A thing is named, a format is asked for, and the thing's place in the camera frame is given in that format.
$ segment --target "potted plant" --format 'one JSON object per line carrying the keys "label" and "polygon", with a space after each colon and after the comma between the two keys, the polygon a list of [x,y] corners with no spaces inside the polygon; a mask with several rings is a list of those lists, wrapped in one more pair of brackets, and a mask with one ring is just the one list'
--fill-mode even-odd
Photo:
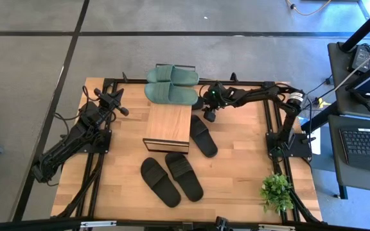
{"label": "potted plant", "polygon": [[265,200],[263,210],[273,209],[281,215],[281,211],[293,209],[292,199],[289,196],[289,189],[292,184],[288,183],[285,175],[270,175],[263,181],[261,197]]}

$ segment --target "wooden block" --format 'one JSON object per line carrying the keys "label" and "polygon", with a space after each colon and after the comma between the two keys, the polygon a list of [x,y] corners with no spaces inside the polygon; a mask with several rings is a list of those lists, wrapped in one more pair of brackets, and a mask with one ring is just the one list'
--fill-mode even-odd
{"label": "wooden block", "polygon": [[189,151],[191,106],[151,103],[146,136],[149,151]]}

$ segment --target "black keyboard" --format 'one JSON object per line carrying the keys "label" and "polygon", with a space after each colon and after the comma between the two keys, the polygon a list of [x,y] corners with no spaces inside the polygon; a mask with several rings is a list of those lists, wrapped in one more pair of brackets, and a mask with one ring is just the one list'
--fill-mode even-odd
{"label": "black keyboard", "polygon": [[370,128],[341,128],[340,136],[348,164],[370,170]]}

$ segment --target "wooden table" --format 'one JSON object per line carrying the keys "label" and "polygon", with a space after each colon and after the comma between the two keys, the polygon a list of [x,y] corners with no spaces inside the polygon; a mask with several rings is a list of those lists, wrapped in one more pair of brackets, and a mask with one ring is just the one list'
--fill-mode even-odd
{"label": "wooden table", "polygon": [[[96,87],[101,89],[102,83],[103,78],[88,78],[85,85],[93,96],[93,90]],[[125,89],[121,103],[129,109],[129,116],[124,117],[117,112],[117,120],[111,124],[112,140],[103,163],[94,217],[117,220],[215,221],[217,216],[222,216],[232,222],[281,221],[272,211],[264,213],[260,196],[262,180],[272,174],[272,163],[267,157],[265,144],[267,125],[262,102],[219,110],[214,123],[203,119],[202,111],[194,112],[209,128],[218,146],[218,155],[206,158],[190,140],[188,160],[204,190],[204,197],[198,202],[189,201],[170,176],[182,197],[181,203],[171,209],[145,184],[139,171],[144,159],[153,157],[169,173],[164,162],[165,153],[148,152],[142,141],[146,134],[150,108],[150,102],[144,94],[144,85],[120,83],[118,89],[120,88]],[[82,95],[80,106],[85,100]],[[281,111],[281,115],[284,118],[284,111]],[[299,131],[298,122],[295,129]],[[79,153],[65,163],[52,215],[62,212],[80,189],[86,159],[87,154]],[[299,158],[290,158],[290,165],[296,193],[312,214],[317,219],[322,219],[309,166]],[[87,193],[86,200],[89,201],[89,198],[90,192]],[[84,214],[87,214],[87,206],[84,207]]]}

